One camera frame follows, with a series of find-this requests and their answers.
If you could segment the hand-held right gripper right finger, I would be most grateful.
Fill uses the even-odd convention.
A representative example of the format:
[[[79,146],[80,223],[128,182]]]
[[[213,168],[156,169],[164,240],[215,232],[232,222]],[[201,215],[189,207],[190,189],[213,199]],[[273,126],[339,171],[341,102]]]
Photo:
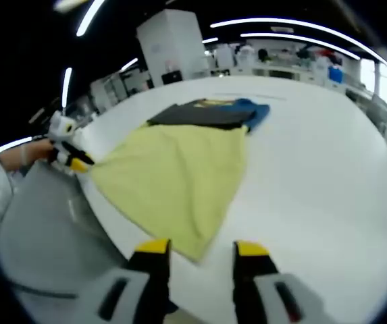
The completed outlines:
[[[256,242],[234,242],[233,284],[239,323],[318,322],[318,297],[294,275],[279,272]]]

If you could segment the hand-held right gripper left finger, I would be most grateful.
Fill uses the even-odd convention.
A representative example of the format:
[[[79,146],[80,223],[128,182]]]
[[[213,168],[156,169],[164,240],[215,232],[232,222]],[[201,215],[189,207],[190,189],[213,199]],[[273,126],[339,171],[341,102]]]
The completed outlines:
[[[169,306],[171,240],[139,244],[126,268],[103,277],[97,317],[104,323],[163,323]]]

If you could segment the person's left hand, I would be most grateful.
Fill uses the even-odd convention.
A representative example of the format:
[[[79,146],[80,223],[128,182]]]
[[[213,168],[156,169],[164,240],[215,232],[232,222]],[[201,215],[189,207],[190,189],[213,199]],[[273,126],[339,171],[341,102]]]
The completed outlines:
[[[48,159],[54,146],[49,139],[27,142],[20,146],[20,162],[22,166],[33,164],[39,159]]]

